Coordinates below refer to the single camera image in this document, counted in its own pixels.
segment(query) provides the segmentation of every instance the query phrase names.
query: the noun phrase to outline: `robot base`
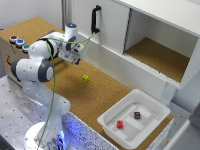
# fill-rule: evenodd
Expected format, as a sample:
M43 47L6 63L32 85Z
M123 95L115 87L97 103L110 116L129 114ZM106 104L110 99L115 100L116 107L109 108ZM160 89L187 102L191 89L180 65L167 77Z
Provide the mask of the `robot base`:
M32 126L25 134L24 137L24 150L49 150L49 147L46 146L40 146L38 148L38 141L35 141L35 137L37 136L38 132L40 131L40 129L43 127L45 123L44 122L40 122L35 124L34 126ZM68 147L69 144L69 138L65 138L65 149Z

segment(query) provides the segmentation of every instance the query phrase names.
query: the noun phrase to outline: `red cube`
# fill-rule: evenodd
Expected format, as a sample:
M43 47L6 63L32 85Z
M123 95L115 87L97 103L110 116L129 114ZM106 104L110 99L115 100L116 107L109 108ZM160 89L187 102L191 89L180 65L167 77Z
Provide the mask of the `red cube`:
M117 128L123 128L123 121L122 120L117 121Z

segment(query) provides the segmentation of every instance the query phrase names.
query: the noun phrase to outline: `cabinet shelf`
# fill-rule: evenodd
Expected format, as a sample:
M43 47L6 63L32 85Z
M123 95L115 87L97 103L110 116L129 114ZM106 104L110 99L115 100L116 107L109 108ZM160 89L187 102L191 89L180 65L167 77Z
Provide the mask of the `cabinet shelf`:
M125 53L178 82L181 82L190 60L149 38L144 38Z

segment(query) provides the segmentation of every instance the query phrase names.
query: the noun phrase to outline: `green cable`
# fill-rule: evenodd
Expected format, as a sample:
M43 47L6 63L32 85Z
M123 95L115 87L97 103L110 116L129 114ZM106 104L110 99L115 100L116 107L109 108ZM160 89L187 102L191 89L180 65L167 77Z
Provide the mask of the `green cable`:
M51 56L52 65L53 65L54 87L53 87L53 97L52 97L52 103L51 103L51 108L50 108L49 116L48 116L48 118L47 118L47 121L46 121L46 124L45 124L45 127L44 127L44 131L43 131L43 133L42 133L41 139L40 139L40 141L39 141L38 148L40 147L42 138L43 138L44 133L45 133L46 128L47 128L47 124L48 124L48 122L49 122L49 118L50 118L50 116L51 116L51 112L52 112L52 109L53 109L53 102L54 102L55 87L56 87L56 73L55 73L55 68L54 68L53 56L51 55L51 50L50 50L49 45L47 44L47 41L45 41L45 42L46 42L47 48L48 48L48 50L49 50L49 54L50 54L50 56Z
M54 39L54 38L48 38L48 39L57 40L57 41L64 42L64 43L74 43L74 44L75 44L75 43L83 43L83 42L86 42L86 41L87 41L87 43L86 43L86 45L84 46L83 51L82 51L82 53L81 53L81 57L82 57L83 52L85 51L85 48L86 48L87 44L89 43L90 39L91 39L94 35L95 35L95 32L94 32L89 38L87 38L86 40L79 41L79 42L65 42L65 41L62 41L62 40ZM54 74L54 87L53 87L53 97L52 97L52 103L51 103L50 112L49 112L49 115L48 115L48 118L47 118L47 121L46 121L46 124L45 124L45 127L44 127L44 131L43 131L43 133L42 133L41 139L40 139L40 141L39 141L38 148L40 147L42 138L43 138L44 133L45 133L46 128L47 128L47 124L48 124L48 122L49 122L49 118L50 118L50 116L51 116L51 112L52 112L52 109L53 109L53 102L54 102L55 85L56 85L56 84L55 84L55 82L56 82L56 74L55 74L53 56L51 55L51 50L50 50L50 47L49 47L47 41L45 41L45 43L46 43L46 45L47 45L47 48L48 48L48 50L49 50L49 53L50 53L50 56L51 56L51 60L52 60L53 74Z

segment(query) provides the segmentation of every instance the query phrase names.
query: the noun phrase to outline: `wooden surface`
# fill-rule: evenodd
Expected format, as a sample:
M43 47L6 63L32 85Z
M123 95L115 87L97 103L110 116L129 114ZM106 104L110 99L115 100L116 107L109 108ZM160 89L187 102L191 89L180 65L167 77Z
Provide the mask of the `wooden surface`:
M187 0L115 0L141 13L200 37L200 5Z
M78 66L62 62L56 65L55 70L56 93L70 101L70 111L120 150L123 150L105 134L102 126L97 122L97 118L131 92L131 89L85 61L80 62ZM83 75L89 76L88 82L83 81ZM53 89L53 79L45 85ZM145 150L172 119L173 115L170 114L136 150Z
M143 39L125 53L178 82L181 82L190 60L149 38Z
M27 44L31 44L50 30L63 32L43 19L36 17L1 31L0 36L9 42L9 37L16 34L25 39ZM131 89L85 61L81 61L78 66L62 62L55 66L55 70L56 93L71 102L70 111L119 149L123 149L107 137L102 126L97 122L97 118L131 92ZM83 81L83 75L89 76L88 82ZM45 85L53 89L53 79ZM172 118L173 116L170 114L137 150L146 149Z

